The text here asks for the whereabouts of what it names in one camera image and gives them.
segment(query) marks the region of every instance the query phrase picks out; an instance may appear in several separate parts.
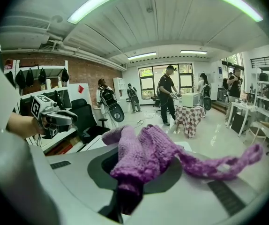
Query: glossy floor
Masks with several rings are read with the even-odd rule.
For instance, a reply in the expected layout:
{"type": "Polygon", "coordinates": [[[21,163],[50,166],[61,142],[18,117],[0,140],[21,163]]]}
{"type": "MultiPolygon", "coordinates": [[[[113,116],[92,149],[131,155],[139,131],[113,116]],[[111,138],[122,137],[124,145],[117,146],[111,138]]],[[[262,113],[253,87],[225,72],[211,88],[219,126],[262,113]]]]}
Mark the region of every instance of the glossy floor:
{"type": "MultiPolygon", "coordinates": [[[[238,137],[235,131],[227,129],[224,125],[224,115],[215,109],[207,112],[206,117],[197,126],[196,136],[190,139],[184,136],[183,126],[175,131],[174,120],[170,115],[168,119],[170,119],[170,126],[163,125],[160,112],[156,113],[153,106],[142,106],[142,112],[126,113],[122,124],[133,126],[137,134],[142,127],[148,124],[158,125],[174,142],[186,141],[193,152],[209,158],[221,158],[228,155],[241,156],[252,141],[252,136],[249,134],[238,137]]],[[[263,139],[258,139],[255,142],[261,144],[262,141],[263,139]]],[[[263,146],[264,151],[268,151],[266,144],[263,146]]],[[[258,192],[269,189],[269,155],[264,154],[260,162],[245,168],[239,177],[258,192]]]]}

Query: black mesh chair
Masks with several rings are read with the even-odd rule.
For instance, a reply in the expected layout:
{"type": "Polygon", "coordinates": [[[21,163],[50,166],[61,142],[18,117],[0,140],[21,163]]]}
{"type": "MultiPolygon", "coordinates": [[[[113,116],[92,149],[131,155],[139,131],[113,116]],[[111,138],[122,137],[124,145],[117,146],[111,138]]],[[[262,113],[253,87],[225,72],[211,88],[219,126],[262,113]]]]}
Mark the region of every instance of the black mesh chair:
{"type": "Polygon", "coordinates": [[[92,107],[84,99],[77,99],[71,102],[72,109],[71,112],[78,116],[78,120],[75,123],[77,126],[77,131],[83,144],[91,142],[98,135],[109,131],[110,129],[105,127],[105,121],[107,119],[101,118],[99,121],[102,122],[102,127],[98,126],[92,112],[92,107]]]}

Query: red and white tablecloth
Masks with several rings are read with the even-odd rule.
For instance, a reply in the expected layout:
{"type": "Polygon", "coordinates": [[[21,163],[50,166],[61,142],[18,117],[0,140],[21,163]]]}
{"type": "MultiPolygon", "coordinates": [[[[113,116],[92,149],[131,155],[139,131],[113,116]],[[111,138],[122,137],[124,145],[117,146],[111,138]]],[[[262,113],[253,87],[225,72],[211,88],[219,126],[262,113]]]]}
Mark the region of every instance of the red and white tablecloth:
{"type": "Polygon", "coordinates": [[[177,106],[175,111],[175,123],[178,125],[182,124],[185,127],[185,135],[191,138],[195,136],[197,125],[204,116],[204,108],[201,106],[195,106],[193,108],[177,106]]]}

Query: woman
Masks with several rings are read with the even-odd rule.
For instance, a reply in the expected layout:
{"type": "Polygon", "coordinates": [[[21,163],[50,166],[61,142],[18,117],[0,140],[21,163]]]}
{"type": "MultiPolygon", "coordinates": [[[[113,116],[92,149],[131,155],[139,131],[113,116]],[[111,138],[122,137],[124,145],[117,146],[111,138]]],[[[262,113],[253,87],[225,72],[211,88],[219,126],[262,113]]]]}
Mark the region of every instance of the woman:
{"type": "Polygon", "coordinates": [[[209,86],[210,87],[210,84],[208,82],[208,77],[205,75],[205,73],[201,73],[200,78],[201,78],[201,80],[198,82],[197,92],[199,92],[199,101],[200,101],[200,104],[203,106],[203,90],[204,90],[204,88],[206,86],[209,86]]]}
{"type": "Polygon", "coordinates": [[[109,114],[109,111],[107,111],[105,105],[102,103],[102,100],[101,100],[100,92],[104,88],[107,88],[107,89],[112,90],[110,86],[107,86],[106,85],[105,80],[103,78],[101,78],[101,79],[98,80],[98,89],[96,91],[97,105],[98,105],[98,107],[100,107],[101,114],[102,114],[103,118],[106,118],[107,119],[107,122],[105,122],[105,126],[108,127],[108,128],[110,128],[110,129],[117,128],[118,127],[117,122],[114,121],[111,118],[111,116],[109,114]]]}

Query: black shirt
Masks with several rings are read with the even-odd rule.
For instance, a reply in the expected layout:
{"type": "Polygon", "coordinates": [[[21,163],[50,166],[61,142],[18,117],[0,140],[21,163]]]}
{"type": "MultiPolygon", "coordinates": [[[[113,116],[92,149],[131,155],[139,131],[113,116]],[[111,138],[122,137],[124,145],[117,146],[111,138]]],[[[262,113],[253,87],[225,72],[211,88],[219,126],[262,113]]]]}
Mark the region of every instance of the black shirt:
{"type": "MultiPolygon", "coordinates": [[[[236,76],[232,75],[229,80],[234,79],[236,76]]],[[[241,95],[241,85],[243,83],[243,79],[238,77],[237,81],[234,81],[232,84],[230,84],[229,86],[231,86],[231,88],[229,89],[229,96],[235,97],[235,98],[239,98],[241,95]]]]}
{"type": "MultiPolygon", "coordinates": [[[[166,74],[164,74],[161,79],[158,82],[157,88],[164,87],[168,92],[172,92],[172,87],[174,86],[174,83],[172,81],[171,77],[168,77],[166,74]]],[[[160,97],[168,97],[169,94],[160,92],[160,97]]]]}

